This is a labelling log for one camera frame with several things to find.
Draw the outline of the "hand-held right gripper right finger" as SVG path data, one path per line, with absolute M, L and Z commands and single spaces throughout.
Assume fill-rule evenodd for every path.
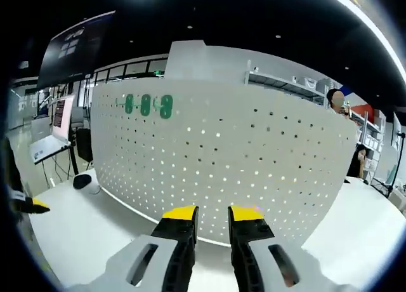
M 229 206 L 231 262 L 240 291 L 328 291 L 320 264 L 278 238 L 253 207 Z

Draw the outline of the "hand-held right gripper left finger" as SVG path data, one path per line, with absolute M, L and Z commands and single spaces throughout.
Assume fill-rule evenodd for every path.
M 150 235 L 140 235 L 106 265 L 107 291 L 187 291 L 195 264 L 199 208 L 163 214 Z

